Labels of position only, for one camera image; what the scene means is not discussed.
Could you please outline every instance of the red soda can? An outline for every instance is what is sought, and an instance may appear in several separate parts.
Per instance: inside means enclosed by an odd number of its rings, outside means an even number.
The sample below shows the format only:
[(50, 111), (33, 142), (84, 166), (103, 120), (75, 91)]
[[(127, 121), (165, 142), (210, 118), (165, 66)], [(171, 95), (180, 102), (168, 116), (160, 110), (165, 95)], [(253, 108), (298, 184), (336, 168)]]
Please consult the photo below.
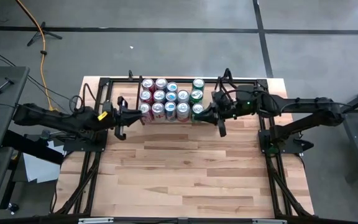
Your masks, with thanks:
[(155, 84), (151, 78), (146, 78), (142, 81), (142, 87), (144, 90), (148, 90), (151, 93), (155, 92)]
[(148, 90), (143, 90), (142, 93), (140, 93), (140, 101), (142, 103), (148, 103), (150, 106), (153, 105), (153, 95)]
[(150, 123), (153, 121), (152, 107), (148, 103), (141, 103), (139, 109), (142, 112), (142, 121)]

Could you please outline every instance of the wood plank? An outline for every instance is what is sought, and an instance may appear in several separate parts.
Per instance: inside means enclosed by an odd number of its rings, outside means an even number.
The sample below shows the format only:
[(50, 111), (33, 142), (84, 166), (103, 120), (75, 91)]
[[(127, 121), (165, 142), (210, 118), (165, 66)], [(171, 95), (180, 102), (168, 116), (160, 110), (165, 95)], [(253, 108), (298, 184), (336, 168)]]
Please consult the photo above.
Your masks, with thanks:
[[(84, 77), (83, 84), (88, 83), (96, 93), (99, 78)], [(267, 81), (271, 93), (287, 96), (282, 79)], [(191, 90), (189, 83), (178, 86)], [(213, 88), (207, 84), (204, 92)], [(135, 109), (136, 91), (136, 83), (115, 83), (111, 101), (115, 106), (117, 97), (123, 96), (129, 108)], [(211, 95), (205, 94), (204, 107), (210, 101)], [(85, 104), (94, 105), (90, 95), (86, 95)], [(290, 114), (275, 118), (276, 124), (291, 121)], [(227, 119), (225, 125), (224, 138), (217, 127), (206, 123), (143, 126), (138, 121), (124, 128), (126, 141), (118, 140), (110, 131), (99, 165), (92, 216), (272, 218), (265, 157), (257, 139), (258, 117)], [(55, 210), (76, 189), (83, 156), (83, 152), (74, 152), (63, 163)], [(283, 163), (288, 187), (313, 213), (303, 164), (287, 154), (283, 155)], [(283, 209), (282, 193), (277, 192)]]

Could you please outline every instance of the soda can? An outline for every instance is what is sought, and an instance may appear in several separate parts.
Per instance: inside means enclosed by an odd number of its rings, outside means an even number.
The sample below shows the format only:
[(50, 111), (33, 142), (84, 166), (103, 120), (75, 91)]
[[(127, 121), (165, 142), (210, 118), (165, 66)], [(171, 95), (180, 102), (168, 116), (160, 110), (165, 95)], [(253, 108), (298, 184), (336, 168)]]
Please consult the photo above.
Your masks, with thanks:
[(148, 103), (141, 103), (139, 109), (142, 111), (142, 121), (150, 123), (153, 121), (152, 108)]
[(177, 106), (178, 121), (186, 122), (189, 120), (190, 106), (187, 103), (179, 103)]
[(142, 81), (142, 87), (144, 90), (148, 90), (151, 93), (155, 92), (154, 81), (151, 78), (146, 78)]
[(191, 109), (191, 122), (198, 123), (200, 121), (197, 121), (194, 119), (194, 116), (196, 114), (201, 113), (204, 110), (204, 106), (201, 103), (196, 103), (193, 108)]
[(177, 119), (177, 106), (174, 102), (167, 102), (165, 104), (165, 115), (168, 121), (175, 121)]
[(205, 82), (204, 80), (200, 79), (200, 78), (196, 78), (193, 81), (193, 90), (201, 90), (204, 91), (204, 86), (205, 86)]
[(193, 90), (190, 94), (190, 105), (201, 103), (203, 101), (203, 92), (201, 90)]
[(148, 90), (143, 90), (140, 94), (140, 101), (142, 103), (148, 103), (150, 106), (153, 105), (153, 96), (152, 93)]
[(189, 92), (187, 92), (186, 90), (180, 90), (178, 93), (178, 102), (189, 103)]
[(168, 83), (167, 91), (174, 91), (175, 93), (178, 93), (178, 84), (175, 82)]
[(164, 91), (162, 91), (162, 90), (157, 90), (157, 91), (154, 93), (153, 98), (154, 98), (154, 102), (165, 104), (165, 93), (164, 93)]
[(167, 99), (167, 102), (177, 103), (178, 96), (177, 93), (171, 91), (165, 95), (165, 98)]
[(165, 121), (165, 109), (162, 103), (154, 103), (152, 106), (153, 117), (156, 122)]
[(157, 79), (157, 81), (155, 81), (155, 86), (157, 87), (158, 90), (167, 92), (167, 85), (168, 85), (168, 82), (164, 78), (159, 78), (159, 79)]

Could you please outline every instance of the can lid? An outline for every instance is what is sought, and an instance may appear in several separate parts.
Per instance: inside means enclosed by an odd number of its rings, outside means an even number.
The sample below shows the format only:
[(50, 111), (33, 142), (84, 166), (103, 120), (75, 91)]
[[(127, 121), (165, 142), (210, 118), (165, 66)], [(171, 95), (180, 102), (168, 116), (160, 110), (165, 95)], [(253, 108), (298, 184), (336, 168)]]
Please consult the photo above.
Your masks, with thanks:
[(154, 92), (154, 98), (156, 98), (157, 100), (162, 100), (165, 97), (165, 93), (162, 90), (157, 90), (156, 92)]
[(193, 112), (194, 113), (201, 113), (204, 110), (204, 106), (201, 103), (196, 103), (193, 106)]
[(165, 109), (167, 111), (174, 111), (175, 108), (176, 108), (176, 105), (175, 105), (174, 102), (168, 102), (168, 103), (165, 104)]
[(153, 80), (150, 78), (146, 78), (145, 80), (143, 80), (142, 85), (147, 88), (151, 87), (153, 85)]
[(178, 89), (178, 85), (174, 82), (168, 83), (168, 87), (169, 91), (176, 91)]
[(142, 100), (148, 100), (152, 97), (152, 93), (148, 90), (144, 90), (141, 94), (140, 94), (140, 98)]
[(194, 99), (201, 99), (203, 97), (203, 92), (201, 90), (193, 90), (191, 92), (191, 97)]
[(203, 87), (204, 86), (204, 80), (200, 79), (200, 78), (196, 78), (193, 81), (194, 86), (196, 87)]
[(178, 93), (179, 99), (186, 99), (188, 98), (189, 93), (186, 90), (180, 90)]
[(159, 113), (164, 110), (164, 105), (162, 103), (154, 103), (152, 109), (153, 112)]
[(167, 85), (167, 83), (168, 83), (167, 80), (164, 78), (159, 78), (159, 79), (157, 79), (157, 81), (155, 81), (155, 84), (157, 86), (165, 86), (165, 85)]
[(139, 109), (142, 111), (142, 113), (147, 113), (150, 111), (150, 105), (147, 103), (142, 103), (140, 104)]
[(170, 100), (170, 101), (173, 101), (177, 98), (177, 94), (173, 91), (171, 92), (168, 92), (167, 95), (166, 95), (166, 99), (167, 100)]
[(178, 104), (178, 111), (179, 112), (187, 112), (189, 110), (189, 105), (187, 103), (179, 103)]

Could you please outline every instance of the yellow cable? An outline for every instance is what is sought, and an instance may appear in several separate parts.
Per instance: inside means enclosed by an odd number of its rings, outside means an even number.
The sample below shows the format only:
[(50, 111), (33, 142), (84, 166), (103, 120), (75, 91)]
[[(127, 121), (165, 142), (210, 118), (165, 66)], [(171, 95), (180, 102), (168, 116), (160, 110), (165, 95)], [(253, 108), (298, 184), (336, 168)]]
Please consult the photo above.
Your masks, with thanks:
[[(44, 32), (42, 32), (42, 29), (39, 26), (38, 22), (35, 20), (34, 16), (32, 16), (32, 14), (29, 12), (29, 10), (27, 10), (27, 8), (23, 5), (23, 3), (21, 3), (20, 0), (16, 0), (16, 1), (17, 1), (17, 3), (19, 3), (22, 6), (22, 8), (25, 10), (25, 12), (28, 13), (28, 15), (31, 17), (31, 19), (34, 21), (35, 25), (37, 26), (38, 30), (40, 31), (41, 36), (42, 36), (42, 43), (43, 43), (42, 50), (45, 51), (45, 49), (46, 49), (46, 41), (45, 41)], [(40, 66), (41, 78), (42, 78), (42, 83), (44, 84), (44, 87), (45, 87), (45, 94), (47, 95), (49, 110), (53, 111), (53, 110), (57, 110), (57, 109), (52, 107), (52, 104), (51, 104), (50, 99), (49, 99), (49, 93), (48, 93), (48, 89), (47, 89), (47, 84), (46, 84), (45, 78), (44, 78), (44, 60), (45, 60), (45, 55), (42, 54), (41, 66)]]

